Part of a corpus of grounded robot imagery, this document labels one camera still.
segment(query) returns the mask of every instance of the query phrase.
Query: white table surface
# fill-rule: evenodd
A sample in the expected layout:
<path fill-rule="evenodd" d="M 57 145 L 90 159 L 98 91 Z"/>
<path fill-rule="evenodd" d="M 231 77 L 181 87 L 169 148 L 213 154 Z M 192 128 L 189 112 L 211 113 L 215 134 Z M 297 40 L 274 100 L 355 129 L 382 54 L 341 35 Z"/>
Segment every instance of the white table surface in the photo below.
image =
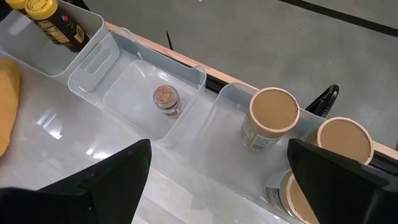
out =
<path fill-rule="evenodd" d="M 24 71 L 11 145 L 0 158 L 0 187 L 40 189 L 143 138 L 66 86 Z M 181 165 L 178 151 L 192 145 L 215 96 L 206 92 L 194 106 L 197 113 L 181 144 L 168 149 L 152 144 L 151 170 L 133 223 L 286 223 Z"/>

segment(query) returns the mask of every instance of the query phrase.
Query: black clip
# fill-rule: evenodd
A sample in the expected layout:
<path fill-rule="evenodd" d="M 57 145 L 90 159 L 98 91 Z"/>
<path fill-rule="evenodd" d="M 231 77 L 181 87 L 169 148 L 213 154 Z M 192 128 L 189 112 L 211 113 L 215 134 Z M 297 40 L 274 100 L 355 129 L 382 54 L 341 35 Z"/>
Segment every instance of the black clip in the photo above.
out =
<path fill-rule="evenodd" d="M 305 110 L 325 118 L 337 99 L 339 89 L 339 86 L 335 84 L 329 86 L 329 88 L 327 88 L 320 96 L 318 96 L 318 98 Z"/>

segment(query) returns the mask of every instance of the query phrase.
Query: gray floor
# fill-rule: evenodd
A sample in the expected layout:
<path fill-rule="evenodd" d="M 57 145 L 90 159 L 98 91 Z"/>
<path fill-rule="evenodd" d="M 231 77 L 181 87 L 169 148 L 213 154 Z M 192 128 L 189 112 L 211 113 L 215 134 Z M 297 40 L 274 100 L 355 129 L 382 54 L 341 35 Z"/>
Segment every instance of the gray floor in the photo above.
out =
<path fill-rule="evenodd" d="M 355 119 L 372 137 L 398 140 L 398 39 L 276 0 L 85 0 L 119 26 L 256 87 L 278 86 L 306 107 L 329 85 L 329 116 Z M 398 27 L 394 0 L 311 0 Z"/>

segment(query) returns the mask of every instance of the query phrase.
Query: yellow bottle cap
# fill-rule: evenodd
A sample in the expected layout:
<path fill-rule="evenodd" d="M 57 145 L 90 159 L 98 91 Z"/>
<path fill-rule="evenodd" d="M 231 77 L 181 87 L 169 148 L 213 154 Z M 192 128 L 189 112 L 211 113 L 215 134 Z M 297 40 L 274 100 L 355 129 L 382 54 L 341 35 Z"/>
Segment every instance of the yellow bottle cap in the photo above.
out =
<path fill-rule="evenodd" d="M 25 9 L 27 0 L 6 0 L 6 3 L 13 9 Z"/>
<path fill-rule="evenodd" d="M 25 4 L 26 12 L 38 21 L 52 16 L 57 8 L 57 0 L 27 0 Z"/>

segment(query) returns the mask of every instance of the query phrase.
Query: container label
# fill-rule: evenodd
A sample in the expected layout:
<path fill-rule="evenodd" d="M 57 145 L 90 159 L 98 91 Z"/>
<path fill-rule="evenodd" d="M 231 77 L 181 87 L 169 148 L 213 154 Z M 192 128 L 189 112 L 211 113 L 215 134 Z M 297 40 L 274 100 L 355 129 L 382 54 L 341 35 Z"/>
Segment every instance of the container label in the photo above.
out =
<path fill-rule="evenodd" d="M 248 116 L 247 115 L 243 121 L 242 126 L 243 126 L 243 130 L 244 130 L 244 133 L 246 134 L 246 136 L 252 140 L 252 143 L 249 146 L 252 149 L 264 150 L 267 146 L 274 145 L 281 138 L 281 137 L 267 138 L 267 137 L 264 137 L 264 136 L 254 133 L 248 125 Z"/>
<path fill-rule="evenodd" d="M 282 201 L 280 200 L 279 189 L 266 187 L 265 194 L 267 202 L 270 203 L 275 209 L 281 212 L 288 213 L 284 208 L 284 206 L 282 205 Z"/>
<path fill-rule="evenodd" d="M 246 115 L 246 117 L 245 117 L 244 120 L 243 120 L 242 126 L 243 126 L 243 131 L 244 131 L 244 133 L 249 137 L 249 139 L 253 139 L 253 137 L 254 137 L 254 132 L 252 132 L 252 131 L 250 130 L 250 128 L 249 128 L 247 115 Z"/>

